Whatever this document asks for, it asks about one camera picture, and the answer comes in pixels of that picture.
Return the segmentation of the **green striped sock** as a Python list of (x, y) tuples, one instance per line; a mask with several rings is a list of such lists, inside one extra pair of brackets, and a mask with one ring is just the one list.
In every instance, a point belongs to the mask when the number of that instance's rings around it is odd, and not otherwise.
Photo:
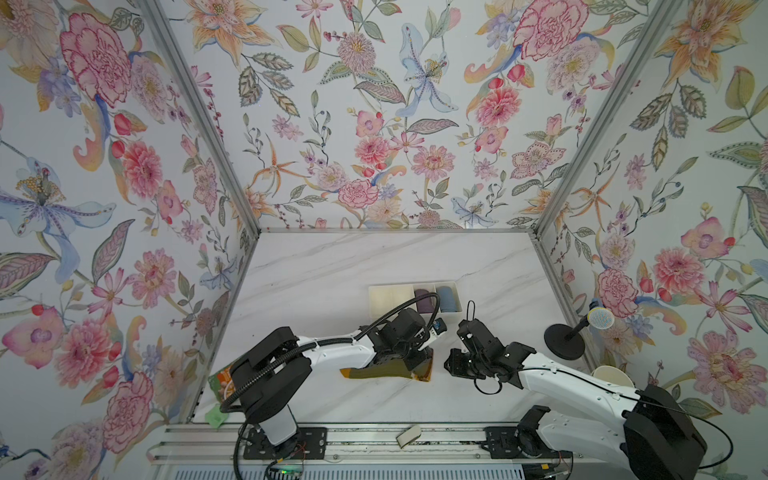
[(402, 359), (392, 359), (382, 365), (372, 365), (362, 369), (345, 368), (339, 372), (344, 378), (353, 380), (378, 378), (405, 378), (420, 382), (429, 382), (433, 367), (433, 356), (421, 361), (414, 370), (409, 370)]

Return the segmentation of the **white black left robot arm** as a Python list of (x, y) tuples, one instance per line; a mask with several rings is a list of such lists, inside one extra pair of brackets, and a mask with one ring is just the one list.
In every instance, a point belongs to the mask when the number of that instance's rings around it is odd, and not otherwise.
[(431, 371), (431, 344), (446, 331), (445, 322), (399, 307), (350, 334), (329, 338), (299, 337), (280, 327), (229, 367), (233, 391), (220, 403), (222, 413), (241, 413), (269, 445), (283, 449), (296, 442), (299, 427), (289, 402), (315, 371), (358, 376), (413, 376)]

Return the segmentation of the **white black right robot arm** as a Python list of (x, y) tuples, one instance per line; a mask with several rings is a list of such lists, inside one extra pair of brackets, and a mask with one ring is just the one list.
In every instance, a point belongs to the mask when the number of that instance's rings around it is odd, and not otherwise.
[(547, 449), (608, 462), (638, 479), (693, 479), (702, 468), (706, 441), (668, 391), (616, 385), (519, 342), (503, 345), (477, 319), (461, 321), (457, 335), (463, 346), (445, 363), (451, 376), (494, 378), (578, 411), (572, 417), (535, 405), (519, 421)]

